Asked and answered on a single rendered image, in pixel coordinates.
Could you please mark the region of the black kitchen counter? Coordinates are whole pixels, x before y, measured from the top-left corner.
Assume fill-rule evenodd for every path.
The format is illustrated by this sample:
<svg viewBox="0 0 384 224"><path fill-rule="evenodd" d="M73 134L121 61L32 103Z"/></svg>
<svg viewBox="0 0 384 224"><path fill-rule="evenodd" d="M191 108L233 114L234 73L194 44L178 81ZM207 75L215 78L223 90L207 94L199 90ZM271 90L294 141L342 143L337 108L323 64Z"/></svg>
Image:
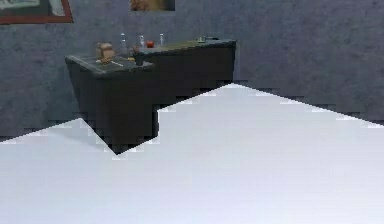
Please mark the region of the black kitchen counter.
<svg viewBox="0 0 384 224"><path fill-rule="evenodd" d="M157 111L233 82L235 40L185 41L143 48L142 66L118 56L102 64L93 56L65 62L82 118L116 154L158 135Z"/></svg>

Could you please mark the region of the brown wall picture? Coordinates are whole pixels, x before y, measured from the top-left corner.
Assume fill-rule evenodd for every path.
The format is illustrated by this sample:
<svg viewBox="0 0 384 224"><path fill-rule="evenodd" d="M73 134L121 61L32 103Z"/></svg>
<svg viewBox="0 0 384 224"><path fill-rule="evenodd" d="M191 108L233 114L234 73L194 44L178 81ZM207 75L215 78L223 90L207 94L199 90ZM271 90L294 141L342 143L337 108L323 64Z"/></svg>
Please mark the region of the brown wall picture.
<svg viewBox="0 0 384 224"><path fill-rule="evenodd" d="M130 0L132 11L174 11L175 0Z"/></svg>

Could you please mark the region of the red framed wall picture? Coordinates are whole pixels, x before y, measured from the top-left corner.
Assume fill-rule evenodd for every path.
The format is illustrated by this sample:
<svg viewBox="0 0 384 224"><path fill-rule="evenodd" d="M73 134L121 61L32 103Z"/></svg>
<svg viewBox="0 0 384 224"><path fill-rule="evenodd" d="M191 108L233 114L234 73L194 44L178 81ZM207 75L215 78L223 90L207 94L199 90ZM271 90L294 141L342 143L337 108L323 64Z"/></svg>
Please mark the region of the red framed wall picture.
<svg viewBox="0 0 384 224"><path fill-rule="evenodd" d="M0 0L0 24L72 23L68 0Z"/></svg>

